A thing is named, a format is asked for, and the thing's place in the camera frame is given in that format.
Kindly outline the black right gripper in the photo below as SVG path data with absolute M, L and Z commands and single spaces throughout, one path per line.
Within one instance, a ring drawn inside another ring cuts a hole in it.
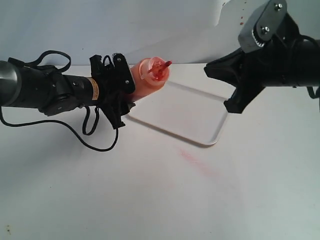
M 286 13 L 263 48 L 250 53 L 232 52 L 205 65 L 208 78 L 236 87 L 223 102 L 228 113 L 242 114 L 265 89 L 250 83 L 250 58 L 250 75 L 264 86 L 316 87 L 320 84 L 320 41 L 301 34 L 296 22 Z

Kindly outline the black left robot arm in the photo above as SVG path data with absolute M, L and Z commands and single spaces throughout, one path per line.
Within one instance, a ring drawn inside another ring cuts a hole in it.
M 48 50 L 32 62 L 12 57 L 0 62 L 2 107 L 37 109 L 51 117 L 76 108 L 89 111 L 94 106 L 97 112 L 103 112 L 113 129 L 125 125 L 121 117 L 129 113 L 132 103 L 124 95 L 132 94 L 136 86 L 123 54 L 90 57 L 90 77 L 65 74 L 70 63 L 62 68 L 41 65 L 51 54 L 70 59 L 64 52 Z

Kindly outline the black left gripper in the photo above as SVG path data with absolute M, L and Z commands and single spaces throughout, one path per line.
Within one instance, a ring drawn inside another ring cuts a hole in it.
M 89 58 L 91 77 L 95 80 L 99 89 L 97 106 L 111 123 L 113 129 L 125 126 L 121 117 L 127 115 L 135 106 L 135 103 L 126 99 L 126 95 L 119 89 L 115 79 L 113 55 L 94 55 Z

